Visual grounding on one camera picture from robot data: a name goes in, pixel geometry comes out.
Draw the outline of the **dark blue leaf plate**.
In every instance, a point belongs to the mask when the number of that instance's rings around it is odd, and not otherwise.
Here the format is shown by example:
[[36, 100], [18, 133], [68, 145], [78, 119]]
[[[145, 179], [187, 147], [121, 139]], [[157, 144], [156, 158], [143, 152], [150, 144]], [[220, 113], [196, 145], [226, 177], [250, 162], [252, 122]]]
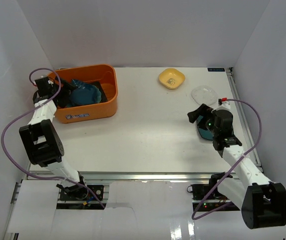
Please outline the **dark blue leaf plate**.
[[100, 83], [98, 81], [86, 83], [78, 79], [72, 79], [72, 84], [76, 87], [69, 97], [72, 106], [92, 105], [102, 101], [102, 93], [99, 89]]

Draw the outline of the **teal square plate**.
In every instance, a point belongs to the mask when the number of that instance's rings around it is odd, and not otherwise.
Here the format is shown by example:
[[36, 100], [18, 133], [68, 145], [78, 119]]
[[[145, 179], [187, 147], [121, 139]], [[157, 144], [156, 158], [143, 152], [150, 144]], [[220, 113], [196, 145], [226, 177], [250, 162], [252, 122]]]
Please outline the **teal square plate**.
[[202, 128], [199, 127], [199, 123], [201, 122], [203, 116], [199, 116], [196, 120], [196, 123], [195, 123], [195, 126], [196, 126], [196, 129], [200, 135], [200, 137], [204, 140], [207, 140], [207, 141], [212, 141], [213, 139], [213, 135], [211, 132], [209, 132], [208, 130], [204, 130]]

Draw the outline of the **teal scalloped round plate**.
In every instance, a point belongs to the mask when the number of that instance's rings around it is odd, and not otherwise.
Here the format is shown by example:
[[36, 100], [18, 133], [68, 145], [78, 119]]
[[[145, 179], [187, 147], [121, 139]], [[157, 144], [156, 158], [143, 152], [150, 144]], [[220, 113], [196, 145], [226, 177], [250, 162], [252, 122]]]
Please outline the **teal scalloped round plate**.
[[92, 84], [80, 85], [72, 91], [69, 100], [69, 108], [98, 104], [102, 100], [102, 93]]

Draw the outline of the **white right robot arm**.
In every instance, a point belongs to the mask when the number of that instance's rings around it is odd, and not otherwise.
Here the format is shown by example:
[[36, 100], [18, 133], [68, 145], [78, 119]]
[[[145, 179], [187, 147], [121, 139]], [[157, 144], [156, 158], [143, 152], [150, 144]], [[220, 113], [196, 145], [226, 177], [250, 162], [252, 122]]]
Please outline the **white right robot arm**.
[[230, 170], [214, 174], [209, 180], [209, 190], [195, 208], [197, 216], [205, 201], [225, 196], [229, 202], [217, 207], [220, 210], [234, 204], [241, 211], [249, 229], [280, 227], [286, 225], [286, 189], [266, 177], [248, 157], [241, 141], [235, 136], [230, 100], [222, 98], [217, 108], [202, 104], [187, 114], [189, 122], [212, 134], [214, 149], [230, 165]]

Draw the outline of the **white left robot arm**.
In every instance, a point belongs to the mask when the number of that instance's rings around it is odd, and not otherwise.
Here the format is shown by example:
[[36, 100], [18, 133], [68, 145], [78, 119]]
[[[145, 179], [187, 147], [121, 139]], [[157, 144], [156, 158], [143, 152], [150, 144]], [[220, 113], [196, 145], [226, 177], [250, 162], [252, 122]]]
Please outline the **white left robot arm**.
[[74, 88], [67, 84], [56, 98], [50, 100], [59, 89], [58, 83], [46, 76], [35, 80], [35, 84], [38, 90], [33, 95], [33, 102], [37, 109], [29, 123], [19, 129], [28, 158], [31, 164], [46, 168], [59, 177], [61, 182], [57, 187], [62, 192], [84, 200], [88, 196], [88, 187], [83, 176], [63, 159], [64, 147], [53, 126], [57, 107], [67, 105], [64, 97]]

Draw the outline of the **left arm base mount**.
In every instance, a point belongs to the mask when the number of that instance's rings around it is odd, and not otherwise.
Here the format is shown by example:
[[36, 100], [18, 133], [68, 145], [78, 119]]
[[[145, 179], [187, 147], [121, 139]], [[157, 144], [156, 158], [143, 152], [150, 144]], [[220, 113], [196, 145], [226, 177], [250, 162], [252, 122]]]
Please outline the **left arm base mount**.
[[[84, 187], [79, 187], [78, 185], [63, 187], [61, 184], [57, 184], [56, 187], [61, 190], [59, 197], [61, 201], [87, 201], [91, 198], [95, 200], [91, 192]], [[87, 187], [91, 189], [100, 201], [103, 199], [103, 185], [87, 185]]]

